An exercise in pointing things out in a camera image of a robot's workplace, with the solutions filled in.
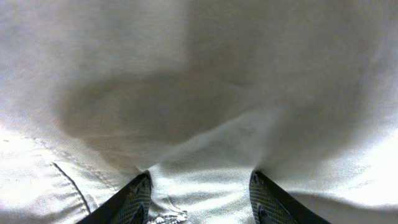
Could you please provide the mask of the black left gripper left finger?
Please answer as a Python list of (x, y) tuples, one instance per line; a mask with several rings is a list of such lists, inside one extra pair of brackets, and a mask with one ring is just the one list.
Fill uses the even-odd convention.
[(78, 224), (145, 224), (152, 204), (151, 191), (150, 173), (139, 174)]

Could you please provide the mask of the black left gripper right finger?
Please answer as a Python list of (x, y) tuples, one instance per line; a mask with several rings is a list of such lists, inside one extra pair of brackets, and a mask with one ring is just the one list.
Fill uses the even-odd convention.
[(330, 224), (258, 170), (251, 173), (249, 198), (256, 224)]

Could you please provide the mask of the khaki shorts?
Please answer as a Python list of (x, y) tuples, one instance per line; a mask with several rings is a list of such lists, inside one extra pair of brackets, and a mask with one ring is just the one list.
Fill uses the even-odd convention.
[(256, 223), (254, 170), (330, 223), (397, 222), (396, 1), (2, 1), (1, 222)]

